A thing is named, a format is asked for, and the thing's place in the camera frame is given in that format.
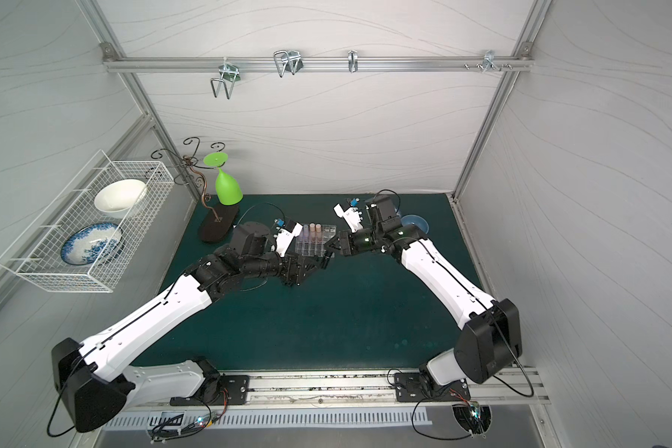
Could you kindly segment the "black lipstick tube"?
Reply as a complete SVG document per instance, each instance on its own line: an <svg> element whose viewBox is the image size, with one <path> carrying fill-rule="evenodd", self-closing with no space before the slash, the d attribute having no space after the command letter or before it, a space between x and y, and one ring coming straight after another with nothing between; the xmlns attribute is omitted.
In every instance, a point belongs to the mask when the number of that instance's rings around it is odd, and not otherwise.
<svg viewBox="0 0 672 448"><path fill-rule="evenodd" d="M326 252L325 255L321 258L320 268L326 270L329 266L330 261L334 258L332 252Z"/></svg>

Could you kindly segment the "pale pink lipstick tube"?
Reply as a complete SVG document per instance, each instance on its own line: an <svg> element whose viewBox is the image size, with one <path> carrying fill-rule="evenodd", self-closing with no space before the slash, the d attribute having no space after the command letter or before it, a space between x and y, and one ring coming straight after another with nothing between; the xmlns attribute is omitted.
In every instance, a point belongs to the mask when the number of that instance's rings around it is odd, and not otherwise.
<svg viewBox="0 0 672 448"><path fill-rule="evenodd" d="M309 238L311 242L315 242L315 239L317 239L317 227L315 227L315 223L309 224Z"/></svg>

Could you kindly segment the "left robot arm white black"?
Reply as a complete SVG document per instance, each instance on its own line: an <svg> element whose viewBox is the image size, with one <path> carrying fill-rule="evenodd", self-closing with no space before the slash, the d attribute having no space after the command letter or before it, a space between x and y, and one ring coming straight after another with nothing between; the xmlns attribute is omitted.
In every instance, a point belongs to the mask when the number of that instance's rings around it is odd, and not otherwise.
<svg viewBox="0 0 672 448"><path fill-rule="evenodd" d="M52 349L58 401L73 428L85 433L122 410L159 399L211 403L220 395L220 373L207 360L141 368L133 362L158 339L253 278L299 285L330 256L306 257L292 249L301 228L287 222L277 234L257 222L236 228L231 242L192 263L157 297L106 330Z"/></svg>

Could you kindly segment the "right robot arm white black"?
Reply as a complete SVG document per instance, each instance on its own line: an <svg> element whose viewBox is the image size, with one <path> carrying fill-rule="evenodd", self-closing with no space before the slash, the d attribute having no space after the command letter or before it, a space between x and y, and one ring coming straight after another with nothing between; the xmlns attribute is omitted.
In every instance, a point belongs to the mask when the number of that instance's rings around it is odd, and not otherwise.
<svg viewBox="0 0 672 448"><path fill-rule="evenodd" d="M439 386L468 379L483 384L517 362L523 353L520 313L510 300L498 301L470 282L416 224L405 224L388 196L375 195L361 208L358 199L334 205L348 229L329 241L344 257L366 252L392 256L414 274L449 312L460 334L452 349L429 360L427 376Z"/></svg>

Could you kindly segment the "clear acrylic lipstick organizer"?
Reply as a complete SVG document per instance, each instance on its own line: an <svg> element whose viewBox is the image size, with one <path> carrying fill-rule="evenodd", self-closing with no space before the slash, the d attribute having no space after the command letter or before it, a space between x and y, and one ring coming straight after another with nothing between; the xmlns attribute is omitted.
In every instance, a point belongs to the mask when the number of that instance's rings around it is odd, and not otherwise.
<svg viewBox="0 0 672 448"><path fill-rule="evenodd" d="M320 242L311 242L309 241L308 243L304 242L304 250L301 252L298 252L296 250L297 246L297 240L296 240L296 245L295 245L295 251L303 255L305 257L323 257L325 255L325 248L324 244L334 235L336 235L337 227L335 225L330 225L330 224L321 224L323 228L323 238Z"/></svg>

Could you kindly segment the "light blue bowl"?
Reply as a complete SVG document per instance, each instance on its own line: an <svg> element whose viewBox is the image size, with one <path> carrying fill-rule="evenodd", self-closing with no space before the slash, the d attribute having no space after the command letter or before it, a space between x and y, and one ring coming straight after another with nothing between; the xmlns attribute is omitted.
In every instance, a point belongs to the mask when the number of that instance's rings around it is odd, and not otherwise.
<svg viewBox="0 0 672 448"><path fill-rule="evenodd" d="M418 215L406 215L401 218L401 223L403 226L411 224L416 225L416 227L418 227L420 231L423 231L423 233L429 233L429 222Z"/></svg>

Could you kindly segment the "copper scroll glass stand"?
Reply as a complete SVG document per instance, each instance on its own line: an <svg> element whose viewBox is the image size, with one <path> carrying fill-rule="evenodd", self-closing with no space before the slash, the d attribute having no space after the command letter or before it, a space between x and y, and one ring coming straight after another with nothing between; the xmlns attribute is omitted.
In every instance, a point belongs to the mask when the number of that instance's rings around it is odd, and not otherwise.
<svg viewBox="0 0 672 448"><path fill-rule="evenodd" d="M222 168L227 160L228 154L224 151L226 144L215 142L210 145L212 152L200 160L197 156L201 145L201 138L190 136L183 140L182 144L186 147L193 147L192 154L179 154L175 150L155 149L151 152L150 158L160 160L165 154L176 156L181 162L181 167L187 170L193 186L197 189L199 204L207 210L206 216L200 224L197 235L203 243L216 244L223 241L229 231L233 229L233 224L240 211L238 203L236 205L224 205L219 199L214 203L212 195L208 191L208 182L205 171L216 171Z"/></svg>

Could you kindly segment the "green plastic wine glass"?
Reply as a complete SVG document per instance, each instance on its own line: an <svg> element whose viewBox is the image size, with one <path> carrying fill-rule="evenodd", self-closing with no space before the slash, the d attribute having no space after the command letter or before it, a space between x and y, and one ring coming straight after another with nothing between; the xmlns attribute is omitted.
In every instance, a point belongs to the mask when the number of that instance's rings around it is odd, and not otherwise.
<svg viewBox="0 0 672 448"><path fill-rule="evenodd" d="M218 174L215 180L215 192L218 196L218 201L222 205L237 205L244 197L238 181L223 169L226 162L229 160L229 155L224 152L213 152L205 156L203 163L208 168L216 168Z"/></svg>

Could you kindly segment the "white bowl in basket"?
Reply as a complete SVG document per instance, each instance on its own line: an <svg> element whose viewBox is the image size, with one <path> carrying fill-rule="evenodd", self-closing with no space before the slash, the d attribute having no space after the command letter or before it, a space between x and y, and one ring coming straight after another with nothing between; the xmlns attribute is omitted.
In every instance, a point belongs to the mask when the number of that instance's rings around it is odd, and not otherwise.
<svg viewBox="0 0 672 448"><path fill-rule="evenodd" d="M147 184L137 179L111 183L97 193L94 207L110 218L125 218L147 195Z"/></svg>

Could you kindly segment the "blue patterned bowl in basket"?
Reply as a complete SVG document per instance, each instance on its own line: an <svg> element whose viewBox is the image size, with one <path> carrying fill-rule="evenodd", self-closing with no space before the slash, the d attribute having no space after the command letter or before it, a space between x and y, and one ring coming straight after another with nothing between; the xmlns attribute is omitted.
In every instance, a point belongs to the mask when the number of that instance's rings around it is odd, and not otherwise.
<svg viewBox="0 0 672 448"><path fill-rule="evenodd" d="M72 266L94 265L121 252L123 233L118 224L102 222L71 235L61 248L62 261Z"/></svg>

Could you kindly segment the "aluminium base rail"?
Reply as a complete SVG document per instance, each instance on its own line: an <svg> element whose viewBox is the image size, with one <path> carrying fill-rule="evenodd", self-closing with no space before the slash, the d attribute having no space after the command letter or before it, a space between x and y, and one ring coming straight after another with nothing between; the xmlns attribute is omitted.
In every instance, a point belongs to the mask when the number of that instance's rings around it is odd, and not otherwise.
<svg viewBox="0 0 672 448"><path fill-rule="evenodd" d="M345 408L431 403L464 405L547 405L551 402L537 371L507 368L478 385L458 379L451 386L426 388L413 369L371 371L224 371L216 392L231 406L252 408Z"/></svg>

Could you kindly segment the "small metal clip on rail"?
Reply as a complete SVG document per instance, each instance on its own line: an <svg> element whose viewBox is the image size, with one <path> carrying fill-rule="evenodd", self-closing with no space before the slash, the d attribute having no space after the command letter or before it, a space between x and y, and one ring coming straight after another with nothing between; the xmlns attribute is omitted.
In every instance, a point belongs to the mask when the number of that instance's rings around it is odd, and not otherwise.
<svg viewBox="0 0 672 448"><path fill-rule="evenodd" d="M358 53L355 50L349 50L347 54L347 68L350 73L358 72Z"/></svg>

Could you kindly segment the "aluminium top rail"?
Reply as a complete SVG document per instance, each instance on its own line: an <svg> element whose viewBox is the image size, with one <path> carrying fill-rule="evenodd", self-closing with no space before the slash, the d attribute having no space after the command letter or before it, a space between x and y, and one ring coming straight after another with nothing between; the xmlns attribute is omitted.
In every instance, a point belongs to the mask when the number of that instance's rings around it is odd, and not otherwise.
<svg viewBox="0 0 672 448"><path fill-rule="evenodd" d="M157 73L190 73L216 74L224 58L124 58L105 61L106 70L111 73L157 74ZM230 63L237 65L241 74L276 74L276 65L272 57L227 57ZM357 73L445 73L469 72L481 73L477 70L466 71L464 63L475 65L483 59L483 55L474 57L375 57L358 54ZM496 56L499 63L510 63L510 71L528 71L535 61L531 58ZM347 55L336 57L302 56L304 68L302 73L350 73L347 68Z"/></svg>

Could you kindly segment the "metal double hook on rail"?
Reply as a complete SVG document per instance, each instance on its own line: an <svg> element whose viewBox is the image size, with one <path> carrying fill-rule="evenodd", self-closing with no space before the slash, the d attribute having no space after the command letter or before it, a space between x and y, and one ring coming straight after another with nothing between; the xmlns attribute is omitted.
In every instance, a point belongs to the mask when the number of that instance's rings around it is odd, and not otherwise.
<svg viewBox="0 0 672 448"><path fill-rule="evenodd" d="M280 78L283 78L287 73L296 75L304 68L302 54L298 50L278 50L274 53L273 59Z"/></svg>

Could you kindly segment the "metal hook right on rail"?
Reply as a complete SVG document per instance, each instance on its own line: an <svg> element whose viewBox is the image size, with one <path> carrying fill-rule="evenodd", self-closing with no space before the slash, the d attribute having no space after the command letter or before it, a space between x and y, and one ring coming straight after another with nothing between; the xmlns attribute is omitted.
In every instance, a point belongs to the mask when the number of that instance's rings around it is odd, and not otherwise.
<svg viewBox="0 0 672 448"><path fill-rule="evenodd" d="M496 55L494 52L492 52L492 50L486 52L483 55L483 59L481 59L479 63L476 63L475 65L464 63L463 67L466 71L477 70L481 73L504 72L510 71L513 68L510 63L499 63L496 59Z"/></svg>

